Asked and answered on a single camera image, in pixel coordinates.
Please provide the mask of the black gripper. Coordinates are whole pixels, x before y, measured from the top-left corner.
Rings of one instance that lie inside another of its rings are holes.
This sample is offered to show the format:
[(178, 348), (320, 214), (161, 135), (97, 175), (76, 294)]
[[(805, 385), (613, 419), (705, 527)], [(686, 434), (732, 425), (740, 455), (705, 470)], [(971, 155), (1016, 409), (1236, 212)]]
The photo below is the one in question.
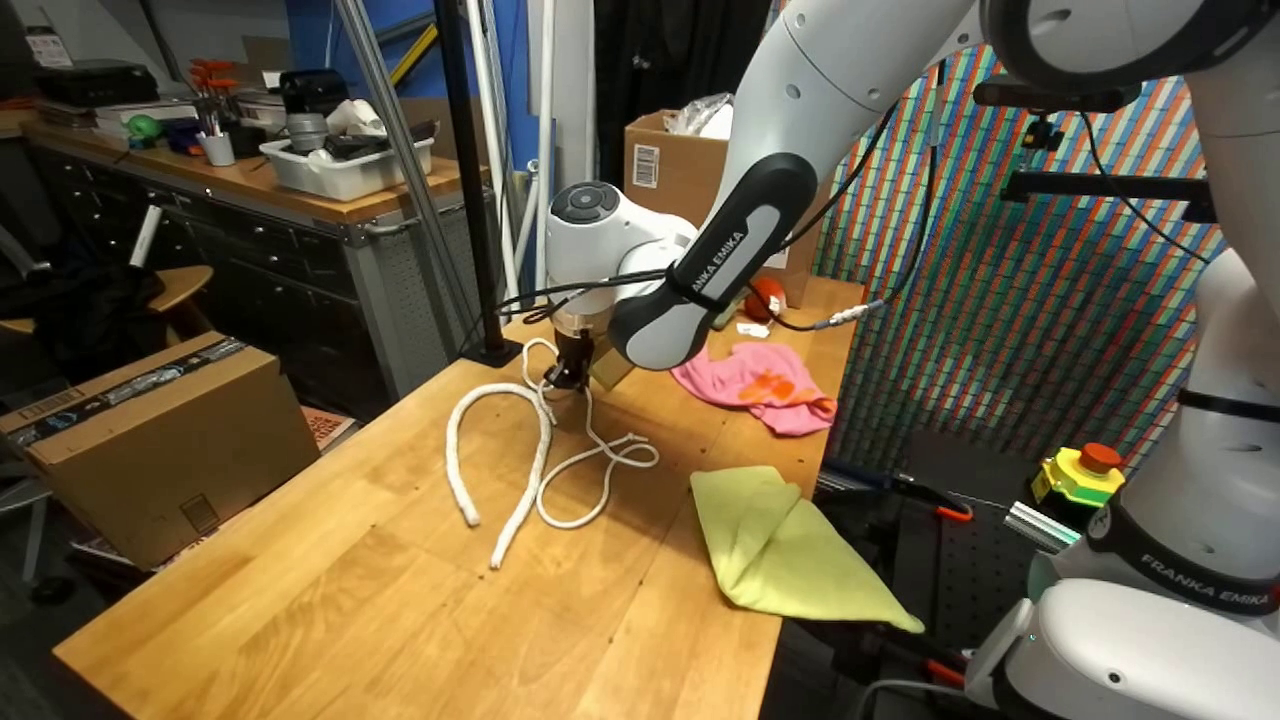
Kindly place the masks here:
[(587, 326), (557, 337), (557, 364), (547, 367), (550, 389), (579, 392), (594, 358), (594, 341)]

